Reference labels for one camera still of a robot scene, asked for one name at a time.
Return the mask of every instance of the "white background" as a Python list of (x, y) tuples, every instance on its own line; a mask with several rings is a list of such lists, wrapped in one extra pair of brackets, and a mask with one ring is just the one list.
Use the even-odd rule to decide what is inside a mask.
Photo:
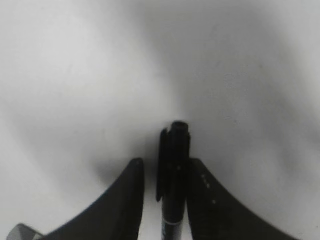
[(246, 206), (319, 239), (319, 16), (318, 0), (2, 0), (0, 239), (61, 226), (133, 157), (139, 239), (160, 239), (158, 136), (176, 119)]

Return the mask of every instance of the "pen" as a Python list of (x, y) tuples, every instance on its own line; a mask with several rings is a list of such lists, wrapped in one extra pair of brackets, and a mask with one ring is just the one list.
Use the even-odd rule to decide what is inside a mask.
[(156, 200), (162, 198), (162, 240), (181, 239), (189, 155), (189, 126), (175, 121), (160, 135)]

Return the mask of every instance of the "black plastic piece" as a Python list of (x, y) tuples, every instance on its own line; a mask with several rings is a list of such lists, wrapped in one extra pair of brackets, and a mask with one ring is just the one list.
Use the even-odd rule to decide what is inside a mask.
[(187, 209), (194, 240), (294, 240), (237, 201), (199, 159), (189, 165)]
[(9, 233), (6, 240), (39, 240), (43, 236), (32, 228), (24, 225), (18, 224), (12, 231)]
[(144, 191), (144, 162), (134, 159), (87, 210), (41, 240), (136, 240)]

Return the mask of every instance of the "black marker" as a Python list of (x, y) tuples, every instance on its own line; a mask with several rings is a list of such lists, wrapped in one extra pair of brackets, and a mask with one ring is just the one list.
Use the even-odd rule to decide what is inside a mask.
[(162, 198), (162, 240), (179, 240), (186, 203), (189, 126), (181, 121), (160, 136), (156, 200)]

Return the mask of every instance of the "marker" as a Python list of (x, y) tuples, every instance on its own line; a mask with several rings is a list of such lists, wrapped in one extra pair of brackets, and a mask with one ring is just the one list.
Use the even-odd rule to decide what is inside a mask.
[(181, 239), (189, 159), (189, 126), (175, 121), (160, 136), (156, 200), (162, 198), (162, 240)]

